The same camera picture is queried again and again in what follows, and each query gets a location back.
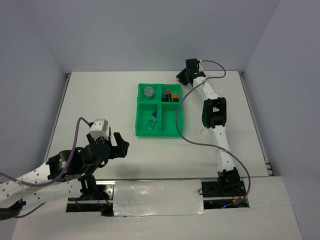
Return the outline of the orange-capped black highlighter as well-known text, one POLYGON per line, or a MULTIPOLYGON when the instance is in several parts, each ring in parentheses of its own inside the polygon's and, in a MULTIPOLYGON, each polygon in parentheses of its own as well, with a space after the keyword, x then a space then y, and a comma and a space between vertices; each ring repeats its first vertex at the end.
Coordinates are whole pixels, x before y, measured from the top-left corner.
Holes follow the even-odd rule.
POLYGON ((179 102, 179 95, 177 93, 174 93, 172 96, 172 101, 175 103, 179 102))

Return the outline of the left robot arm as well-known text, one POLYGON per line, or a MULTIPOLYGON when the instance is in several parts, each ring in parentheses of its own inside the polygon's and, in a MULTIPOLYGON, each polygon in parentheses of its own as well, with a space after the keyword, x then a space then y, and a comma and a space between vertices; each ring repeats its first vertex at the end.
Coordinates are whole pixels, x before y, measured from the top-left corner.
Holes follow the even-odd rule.
POLYGON ((21 218, 23 209, 39 208, 61 198, 91 200, 99 193, 94 172, 109 160, 127 156, 130 144, 119 132, 113 134, 116 145, 106 131, 87 134, 88 145, 63 150, 35 170, 19 178, 7 176, 0 185, 0 219, 21 218))

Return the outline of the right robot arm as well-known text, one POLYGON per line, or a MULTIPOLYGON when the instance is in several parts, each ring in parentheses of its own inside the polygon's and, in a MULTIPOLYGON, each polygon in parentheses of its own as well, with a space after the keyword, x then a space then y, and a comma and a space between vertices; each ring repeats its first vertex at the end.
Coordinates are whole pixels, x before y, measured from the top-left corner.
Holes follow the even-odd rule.
POLYGON ((240 175, 230 153, 229 143, 226 136, 227 123, 227 100, 219 96, 208 83, 211 79, 222 79, 226 76, 225 68, 218 62, 206 60, 221 67, 221 76, 208 77, 202 68, 202 61, 196 58, 187 59, 185 68, 176 76, 183 85, 191 85, 192 89, 182 98, 175 116, 175 126, 182 139, 190 144, 208 146, 218 149, 217 151, 217 190, 223 196, 230 195, 240 184, 240 175), (208 130, 213 143, 197 143, 185 138, 179 129, 178 119, 182 103, 193 92, 197 91, 203 100, 202 125, 208 130))

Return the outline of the clear spray bottle blue cap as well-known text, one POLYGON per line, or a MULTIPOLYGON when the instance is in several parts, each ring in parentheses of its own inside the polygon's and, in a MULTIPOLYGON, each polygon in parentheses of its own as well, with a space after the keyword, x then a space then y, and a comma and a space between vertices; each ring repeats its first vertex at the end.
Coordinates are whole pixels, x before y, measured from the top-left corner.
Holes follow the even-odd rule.
POLYGON ((151 130, 153 129, 156 121, 157 121, 157 110, 155 110, 155 111, 151 114, 151 116, 150 116, 150 118, 149 118, 149 120, 148 120, 146 129, 147 129, 148 131, 151 131, 151 130))

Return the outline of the clear round container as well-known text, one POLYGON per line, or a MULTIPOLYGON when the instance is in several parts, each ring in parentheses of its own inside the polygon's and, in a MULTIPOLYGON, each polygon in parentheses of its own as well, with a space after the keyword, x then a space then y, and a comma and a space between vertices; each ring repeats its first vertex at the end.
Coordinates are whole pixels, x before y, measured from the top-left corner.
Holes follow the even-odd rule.
POLYGON ((144 88, 143 94, 147 99, 152 99, 154 97, 155 90, 153 87, 147 86, 144 88))

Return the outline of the blue-capped black highlighter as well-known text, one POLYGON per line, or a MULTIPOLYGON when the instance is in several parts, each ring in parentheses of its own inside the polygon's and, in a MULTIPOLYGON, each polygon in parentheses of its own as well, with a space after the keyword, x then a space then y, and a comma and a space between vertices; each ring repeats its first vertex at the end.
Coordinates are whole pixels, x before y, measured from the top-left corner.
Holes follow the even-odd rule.
POLYGON ((162 99, 162 102, 167 102, 167 96, 166 96, 166 94, 163 94, 161 99, 162 99))

